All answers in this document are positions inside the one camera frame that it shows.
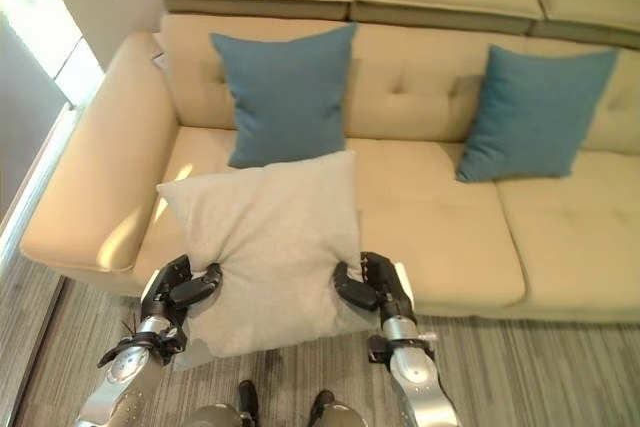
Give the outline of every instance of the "white pillow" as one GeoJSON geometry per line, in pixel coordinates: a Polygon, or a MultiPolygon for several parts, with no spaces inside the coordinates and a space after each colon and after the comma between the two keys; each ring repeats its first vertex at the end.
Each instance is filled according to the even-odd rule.
{"type": "Polygon", "coordinates": [[[375,327],[331,275],[362,279],[355,154],[211,174],[158,186],[182,223],[192,272],[222,267],[219,295],[191,308],[180,363],[240,355],[375,327]]]}

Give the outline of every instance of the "blue pillow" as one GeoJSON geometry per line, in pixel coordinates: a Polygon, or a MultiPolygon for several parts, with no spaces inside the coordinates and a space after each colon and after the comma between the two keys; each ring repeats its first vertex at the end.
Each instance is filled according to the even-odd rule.
{"type": "Polygon", "coordinates": [[[342,100],[356,24],[289,42],[211,34],[235,99],[231,167],[263,167],[345,147],[342,100]]]}
{"type": "Polygon", "coordinates": [[[538,57],[492,45],[456,178],[569,175],[616,57],[538,57]]]}

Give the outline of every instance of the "back cushion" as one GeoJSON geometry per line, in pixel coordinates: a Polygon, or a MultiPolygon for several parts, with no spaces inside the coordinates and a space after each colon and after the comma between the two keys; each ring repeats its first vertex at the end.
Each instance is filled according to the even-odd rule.
{"type": "MultiPolygon", "coordinates": [[[[344,25],[321,20],[170,14],[162,37],[183,125],[235,128],[233,99],[209,33],[278,41],[344,25]]],[[[348,137],[463,142],[480,94],[488,45],[563,56],[601,46],[505,34],[359,24],[345,99],[348,137]]],[[[584,147],[640,153],[640,53],[620,52],[584,147]]]]}

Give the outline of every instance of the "sofa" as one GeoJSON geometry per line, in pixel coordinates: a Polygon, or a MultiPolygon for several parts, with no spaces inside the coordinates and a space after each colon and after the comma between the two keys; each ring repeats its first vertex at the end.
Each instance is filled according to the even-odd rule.
{"type": "Polygon", "coordinates": [[[289,40],[355,21],[343,108],[361,247],[405,265],[416,311],[640,320],[640,9],[574,2],[165,0],[159,34],[132,33],[111,62],[22,251],[138,295],[185,250],[156,184],[232,170],[233,99],[209,33],[289,40]],[[620,49],[569,177],[455,180],[490,44],[620,49]]]}

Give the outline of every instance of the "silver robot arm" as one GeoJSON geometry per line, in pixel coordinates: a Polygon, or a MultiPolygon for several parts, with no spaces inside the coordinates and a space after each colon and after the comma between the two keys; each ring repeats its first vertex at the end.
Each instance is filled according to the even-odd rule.
{"type": "Polygon", "coordinates": [[[380,310],[384,337],[369,339],[369,361],[389,369],[404,427],[461,427],[453,403],[440,385],[434,362],[437,336],[418,332],[404,269],[398,275],[389,259],[373,252],[363,252],[361,260],[364,283],[349,278],[346,264],[340,263],[334,285],[344,300],[367,310],[380,310]]]}
{"type": "Polygon", "coordinates": [[[209,297],[222,281],[218,264],[192,279],[189,260],[178,257],[157,270],[140,303],[140,328],[100,360],[111,362],[102,384],[91,394],[74,427],[132,427],[140,420],[144,403],[160,383],[162,368],[184,351],[182,330],[189,305],[209,297]]]}
{"type": "MultiPolygon", "coordinates": [[[[162,317],[146,319],[140,332],[159,334],[170,328],[162,317]]],[[[147,347],[133,346],[113,360],[102,384],[80,410],[74,427],[129,427],[136,425],[144,402],[151,397],[162,375],[162,360],[147,347]]]]}

